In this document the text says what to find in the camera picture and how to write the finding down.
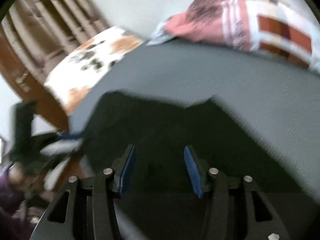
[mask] purple shirt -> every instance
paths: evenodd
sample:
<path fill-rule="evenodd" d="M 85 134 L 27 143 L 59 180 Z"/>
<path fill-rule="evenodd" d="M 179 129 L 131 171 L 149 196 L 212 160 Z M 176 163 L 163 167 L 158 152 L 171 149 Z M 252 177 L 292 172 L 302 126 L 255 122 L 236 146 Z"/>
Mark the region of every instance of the purple shirt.
<path fill-rule="evenodd" d="M 29 240 L 34 226 L 29 222 L 13 219 L 11 216 L 18 210 L 24 194 L 13 189 L 9 184 L 7 166 L 0 171 L 0 232 L 5 240 Z"/>

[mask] plaid cloth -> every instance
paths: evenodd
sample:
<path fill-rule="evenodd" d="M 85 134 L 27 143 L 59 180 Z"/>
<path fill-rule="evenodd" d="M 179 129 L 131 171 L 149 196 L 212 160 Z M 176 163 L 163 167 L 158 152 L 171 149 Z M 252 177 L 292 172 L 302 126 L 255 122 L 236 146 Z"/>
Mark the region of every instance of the plaid cloth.
<path fill-rule="evenodd" d="M 172 37 L 281 56 L 320 73 L 320 28 L 282 0 L 194 0 L 164 30 Z"/>

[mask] white and brown patterned cloth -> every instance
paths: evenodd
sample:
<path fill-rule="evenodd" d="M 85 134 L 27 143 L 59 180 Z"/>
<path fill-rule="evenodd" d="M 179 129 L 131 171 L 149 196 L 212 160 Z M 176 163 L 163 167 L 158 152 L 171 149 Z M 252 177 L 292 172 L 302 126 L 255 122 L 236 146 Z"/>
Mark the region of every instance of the white and brown patterned cloth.
<path fill-rule="evenodd" d="M 70 114 L 115 63 L 142 43 L 119 27 L 109 28 L 70 53 L 51 71 L 44 86 Z"/>
<path fill-rule="evenodd" d="M 319 26 L 282 0 L 194 0 L 160 26 L 150 45 L 181 37 L 280 56 L 320 73 Z"/>

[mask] person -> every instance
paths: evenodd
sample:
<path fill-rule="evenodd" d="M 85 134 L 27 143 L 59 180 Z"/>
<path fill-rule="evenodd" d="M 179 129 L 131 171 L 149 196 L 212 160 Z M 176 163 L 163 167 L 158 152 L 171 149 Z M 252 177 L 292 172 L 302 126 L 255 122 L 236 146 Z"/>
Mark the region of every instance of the person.
<path fill-rule="evenodd" d="M 26 219 L 12 218 L 25 194 L 22 190 L 26 177 L 19 165 L 9 165 L 0 172 L 0 232 L 5 240 L 29 240 L 35 228 Z"/>

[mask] curtain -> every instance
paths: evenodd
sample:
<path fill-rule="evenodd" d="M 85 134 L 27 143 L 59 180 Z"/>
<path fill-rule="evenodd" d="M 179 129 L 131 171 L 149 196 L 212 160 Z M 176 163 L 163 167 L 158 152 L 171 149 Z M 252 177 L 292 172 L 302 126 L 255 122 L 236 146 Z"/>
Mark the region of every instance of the curtain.
<path fill-rule="evenodd" d="M 91 0 L 16 0 L 1 24 L 41 84 L 70 52 L 109 28 Z"/>

